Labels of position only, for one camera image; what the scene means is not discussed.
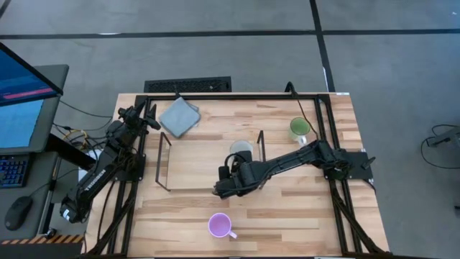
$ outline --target keyboard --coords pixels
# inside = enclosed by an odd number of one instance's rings
[[[27,180],[29,155],[0,155],[0,188],[23,187]]]
[[[145,81],[145,93],[206,93],[231,92],[229,76],[217,78],[187,78]]]

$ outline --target computer mouse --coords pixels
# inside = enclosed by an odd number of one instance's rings
[[[32,198],[29,196],[19,197],[6,212],[5,227],[12,231],[19,229],[24,223],[30,207],[32,207]]]

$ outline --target green mug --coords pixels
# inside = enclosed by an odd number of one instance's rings
[[[310,125],[306,119],[297,117],[290,121],[289,136],[292,140],[299,142],[300,146],[307,145],[307,134],[310,132]]]

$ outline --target purple mug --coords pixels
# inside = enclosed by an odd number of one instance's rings
[[[230,235],[236,238],[236,234],[231,231],[231,220],[224,213],[214,214],[208,222],[208,230],[214,237],[226,237]]]

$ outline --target mug handle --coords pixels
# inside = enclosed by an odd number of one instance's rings
[[[230,235],[230,237],[233,237],[234,239],[236,239],[238,237],[238,235],[235,234],[233,231],[230,231],[229,235]]]
[[[299,145],[303,147],[304,145],[307,145],[307,137],[306,136],[301,136],[297,139],[299,142]]]

